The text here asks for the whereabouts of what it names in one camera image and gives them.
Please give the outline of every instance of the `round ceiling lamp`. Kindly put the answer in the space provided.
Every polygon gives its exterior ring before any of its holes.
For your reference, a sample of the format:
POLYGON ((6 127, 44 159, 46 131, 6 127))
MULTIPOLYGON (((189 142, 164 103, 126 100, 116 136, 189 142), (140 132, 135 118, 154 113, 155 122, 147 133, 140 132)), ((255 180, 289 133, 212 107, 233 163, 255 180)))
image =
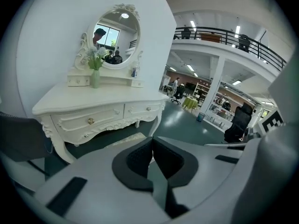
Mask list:
POLYGON ((128 15, 127 13, 123 13, 121 16, 122 16, 123 18, 128 18, 128 17, 129 17, 129 15, 128 15))

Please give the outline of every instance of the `green floor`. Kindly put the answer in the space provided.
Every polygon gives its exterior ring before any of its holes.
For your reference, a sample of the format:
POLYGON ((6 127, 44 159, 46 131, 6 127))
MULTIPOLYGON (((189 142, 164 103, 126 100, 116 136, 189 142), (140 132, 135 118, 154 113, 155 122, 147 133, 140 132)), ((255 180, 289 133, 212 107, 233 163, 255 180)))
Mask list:
MULTIPOLYGON (((72 144, 68 144, 66 147, 72 155, 79 158, 138 132, 148 136, 152 125, 153 121, 140 122, 138 129, 131 125, 124 129, 106 131, 79 147, 75 147, 72 144)), ((198 145, 225 142, 223 132, 206 122, 199 123, 195 116, 183 110, 180 105, 175 105, 171 102, 166 102, 161 123, 154 136, 168 137, 198 145)), ((45 171, 50 176, 60 171, 66 165, 63 160, 55 155, 45 159, 45 171)))

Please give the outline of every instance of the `balcony railing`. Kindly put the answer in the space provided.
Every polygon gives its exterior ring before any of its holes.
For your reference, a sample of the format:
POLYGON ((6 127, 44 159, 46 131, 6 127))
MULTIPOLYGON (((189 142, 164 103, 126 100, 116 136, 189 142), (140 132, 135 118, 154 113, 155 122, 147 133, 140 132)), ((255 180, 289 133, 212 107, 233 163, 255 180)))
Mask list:
POLYGON ((132 47, 135 47, 136 44, 137 44, 137 40, 133 40, 133 41, 131 41, 131 42, 130 42, 130 47, 129 47, 129 49, 132 48, 132 47))
POLYGON ((177 28, 173 39, 194 39, 229 45, 255 55, 264 63, 274 66, 278 71, 281 71, 286 65, 286 61, 282 57, 260 42, 246 35, 237 34, 224 29, 208 27, 177 28))

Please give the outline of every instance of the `gold drawer handle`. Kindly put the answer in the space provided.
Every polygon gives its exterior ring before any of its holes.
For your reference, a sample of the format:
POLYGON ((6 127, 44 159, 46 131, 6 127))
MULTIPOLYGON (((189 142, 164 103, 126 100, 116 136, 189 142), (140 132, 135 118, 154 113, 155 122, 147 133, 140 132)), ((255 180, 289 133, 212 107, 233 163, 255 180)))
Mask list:
POLYGON ((92 124, 94 123, 94 119, 89 118, 89 119, 88 119, 88 123, 89 123, 90 125, 92 125, 92 124))

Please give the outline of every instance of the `vase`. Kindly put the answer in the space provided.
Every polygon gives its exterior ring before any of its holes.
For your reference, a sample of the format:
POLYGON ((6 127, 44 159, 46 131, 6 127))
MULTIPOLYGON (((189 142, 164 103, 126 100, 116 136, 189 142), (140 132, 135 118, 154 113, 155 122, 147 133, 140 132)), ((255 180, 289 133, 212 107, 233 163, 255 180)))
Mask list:
POLYGON ((93 70, 93 73, 90 77, 90 82, 93 88, 97 89, 100 86, 100 71, 93 70))

